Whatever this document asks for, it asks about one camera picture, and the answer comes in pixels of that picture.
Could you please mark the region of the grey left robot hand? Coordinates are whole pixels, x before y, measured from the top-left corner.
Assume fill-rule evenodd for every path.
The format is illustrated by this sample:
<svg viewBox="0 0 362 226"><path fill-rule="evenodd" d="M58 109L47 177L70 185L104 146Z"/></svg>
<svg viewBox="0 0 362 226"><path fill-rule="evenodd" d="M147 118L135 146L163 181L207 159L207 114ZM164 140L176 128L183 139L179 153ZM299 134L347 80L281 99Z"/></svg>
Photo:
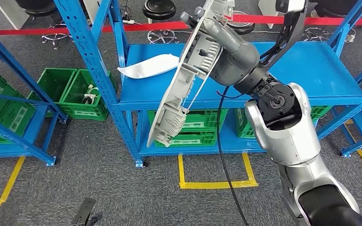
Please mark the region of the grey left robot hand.
<svg viewBox="0 0 362 226"><path fill-rule="evenodd" d="M94 216L90 218L90 220L87 222L87 226L94 226L97 222L99 222L103 217L102 212L96 213Z"/></svg>

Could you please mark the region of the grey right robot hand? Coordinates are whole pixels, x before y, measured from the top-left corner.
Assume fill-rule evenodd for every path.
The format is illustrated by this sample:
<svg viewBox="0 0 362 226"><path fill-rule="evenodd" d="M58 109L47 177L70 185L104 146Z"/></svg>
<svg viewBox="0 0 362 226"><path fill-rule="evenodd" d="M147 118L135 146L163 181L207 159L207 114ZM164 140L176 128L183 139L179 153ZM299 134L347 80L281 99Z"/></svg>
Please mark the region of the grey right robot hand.
<svg viewBox="0 0 362 226"><path fill-rule="evenodd" d="M232 86L258 65L255 46L243 40L212 9L197 7L195 17L182 12L180 18L193 32L182 51L176 78L192 84L195 77L211 77L221 85Z"/></svg>

